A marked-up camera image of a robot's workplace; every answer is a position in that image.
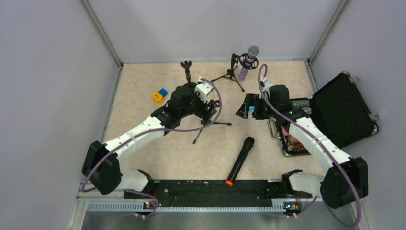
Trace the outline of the round base clamp stand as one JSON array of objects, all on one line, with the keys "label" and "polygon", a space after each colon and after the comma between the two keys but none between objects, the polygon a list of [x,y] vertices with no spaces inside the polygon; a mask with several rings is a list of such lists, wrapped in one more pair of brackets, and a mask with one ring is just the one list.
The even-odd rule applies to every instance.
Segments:
[{"label": "round base clamp stand", "polygon": [[189,87],[192,87],[191,72],[190,72],[190,67],[191,67],[191,65],[192,65],[192,62],[185,60],[185,61],[181,62],[180,65],[181,65],[181,66],[183,67],[183,69],[184,69],[185,77],[186,77],[186,80],[187,80],[187,85],[188,85]]}]

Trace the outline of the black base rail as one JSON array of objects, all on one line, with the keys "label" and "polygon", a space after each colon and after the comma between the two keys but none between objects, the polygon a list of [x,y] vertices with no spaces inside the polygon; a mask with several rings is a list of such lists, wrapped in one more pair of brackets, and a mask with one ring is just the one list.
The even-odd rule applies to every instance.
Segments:
[{"label": "black base rail", "polygon": [[305,192],[287,188],[280,180],[236,180],[229,186],[223,180],[155,180],[141,195],[125,192],[125,199],[157,198],[162,207],[271,207],[276,199],[312,198]]}]

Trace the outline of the tripod stand with clip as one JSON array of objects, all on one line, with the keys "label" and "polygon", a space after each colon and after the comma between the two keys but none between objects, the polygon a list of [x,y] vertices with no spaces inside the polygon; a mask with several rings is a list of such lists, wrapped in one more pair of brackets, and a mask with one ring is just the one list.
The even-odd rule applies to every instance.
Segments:
[{"label": "tripod stand with clip", "polygon": [[219,101],[215,101],[214,105],[210,105],[204,112],[201,117],[201,124],[202,127],[208,126],[209,124],[212,125],[225,125],[231,126],[232,123],[230,122],[218,122],[214,121],[213,116],[217,114],[217,108],[220,107]]}]

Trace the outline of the black microphone orange end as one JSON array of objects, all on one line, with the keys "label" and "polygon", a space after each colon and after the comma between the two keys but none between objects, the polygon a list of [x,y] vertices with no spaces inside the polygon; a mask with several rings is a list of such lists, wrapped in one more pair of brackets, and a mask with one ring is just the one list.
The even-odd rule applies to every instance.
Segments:
[{"label": "black microphone orange end", "polygon": [[247,137],[244,142],[243,142],[243,146],[233,164],[233,167],[225,181],[225,184],[228,186],[233,186],[237,175],[246,159],[246,157],[248,156],[249,152],[251,151],[251,149],[253,148],[255,143],[255,140],[253,137]]}]

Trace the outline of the open black carrying case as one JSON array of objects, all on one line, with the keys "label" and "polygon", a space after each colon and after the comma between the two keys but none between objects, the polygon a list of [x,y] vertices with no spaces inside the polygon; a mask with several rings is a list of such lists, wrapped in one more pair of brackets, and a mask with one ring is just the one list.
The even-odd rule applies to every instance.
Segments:
[{"label": "open black carrying case", "polygon": [[286,131],[299,123],[300,118],[310,118],[337,147],[343,148],[379,131],[377,122],[366,105],[355,78],[341,72],[333,80],[314,93],[310,101],[312,113],[293,108],[289,90],[285,85],[274,85],[263,89],[267,101],[273,105],[271,117]]}]

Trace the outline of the poker chip stacks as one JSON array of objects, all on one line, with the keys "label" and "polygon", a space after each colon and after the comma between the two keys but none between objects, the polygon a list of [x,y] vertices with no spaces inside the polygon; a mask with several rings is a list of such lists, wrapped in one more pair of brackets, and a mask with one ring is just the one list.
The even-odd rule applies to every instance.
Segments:
[{"label": "poker chip stacks", "polygon": [[312,113],[312,108],[310,107],[309,100],[292,100],[292,107],[301,108],[303,111],[305,111],[309,115]]}]

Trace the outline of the tripod stand with shock mount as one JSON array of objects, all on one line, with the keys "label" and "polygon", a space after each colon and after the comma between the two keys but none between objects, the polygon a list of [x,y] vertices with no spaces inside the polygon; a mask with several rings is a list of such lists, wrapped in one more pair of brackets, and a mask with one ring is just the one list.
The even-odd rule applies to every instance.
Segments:
[{"label": "tripod stand with shock mount", "polygon": [[239,58],[240,58],[240,55],[233,53],[231,56],[230,68],[227,70],[226,74],[224,74],[216,79],[212,79],[211,82],[215,82],[221,78],[225,78],[225,79],[236,82],[238,84],[238,86],[240,87],[240,89],[242,90],[242,92],[245,92],[244,88],[241,86],[241,84],[239,83],[239,81],[235,75],[235,70],[237,69],[238,65],[240,64]]}]

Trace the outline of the yellow traffic light brick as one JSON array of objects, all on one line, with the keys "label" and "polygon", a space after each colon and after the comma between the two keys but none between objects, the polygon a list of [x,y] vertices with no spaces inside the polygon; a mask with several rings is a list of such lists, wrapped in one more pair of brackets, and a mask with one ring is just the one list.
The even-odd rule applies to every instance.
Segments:
[{"label": "yellow traffic light brick", "polygon": [[160,94],[159,92],[154,92],[152,94],[152,98],[153,98],[154,102],[156,102],[156,103],[164,102],[164,96],[162,94]]}]

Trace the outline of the blue toy brick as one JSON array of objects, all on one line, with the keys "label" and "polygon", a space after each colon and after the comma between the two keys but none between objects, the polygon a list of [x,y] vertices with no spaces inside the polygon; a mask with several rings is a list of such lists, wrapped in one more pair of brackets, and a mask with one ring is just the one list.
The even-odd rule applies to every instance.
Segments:
[{"label": "blue toy brick", "polygon": [[160,95],[162,95],[163,98],[168,95],[167,90],[164,89],[164,88],[161,88],[161,89],[158,91],[158,93],[159,93]]}]

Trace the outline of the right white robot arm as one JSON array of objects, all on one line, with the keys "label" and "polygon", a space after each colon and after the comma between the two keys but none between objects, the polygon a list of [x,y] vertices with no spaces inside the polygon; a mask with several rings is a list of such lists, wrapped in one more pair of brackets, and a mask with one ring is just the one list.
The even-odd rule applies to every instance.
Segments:
[{"label": "right white robot arm", "polygon": [[296,138],[318,161],[324,175],[302,170],[285,173],[282,178],[293,191],[319,196],[332,209],[355,202],[368,195],[368,165],[361,157],[353,158],[314,124],[310,116],[300,108],[292,107],[289,90],[285,85],[271,86],[261,94],[247,93],[236,115],[247,119],[253,107],[252,117],[257,120],[273,118]]}]

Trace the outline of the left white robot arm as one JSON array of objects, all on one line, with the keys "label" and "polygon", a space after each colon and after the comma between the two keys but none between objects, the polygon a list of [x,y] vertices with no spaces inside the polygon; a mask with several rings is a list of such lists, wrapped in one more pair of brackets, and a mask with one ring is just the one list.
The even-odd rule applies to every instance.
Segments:
[{"label": "left white robot arm", "polygon": [[90,192],[86,185],[91,183],[102,195],[117,189],[144,191],[151,181],[149,175],[142,170],[125,172],[121,165],[153,140],[169,132],[180,132],[178,126],[183,118],[195,115],[202,120],[204,128],[212,125],[222,110],[221,99],[208,99],[212,91],[219,93],[210,82],[178,86],[170,99],[138,126],[104,143],[91,143],[82,166],[85,180],[80,190]]}]

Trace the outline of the purple glitter microphone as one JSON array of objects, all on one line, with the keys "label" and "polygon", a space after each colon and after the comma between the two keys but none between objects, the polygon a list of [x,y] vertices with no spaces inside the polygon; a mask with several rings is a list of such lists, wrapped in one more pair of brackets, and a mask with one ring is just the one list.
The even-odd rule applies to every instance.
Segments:
[{"label": "purple glitter microphone", "polygon": [[239,74],[239,80],[244,80],[250,70],[253,70],[258,65],[257,55],[259,54],[259,48],[256,45],[252,45],[247,53],[240,55],[241,71]]}]

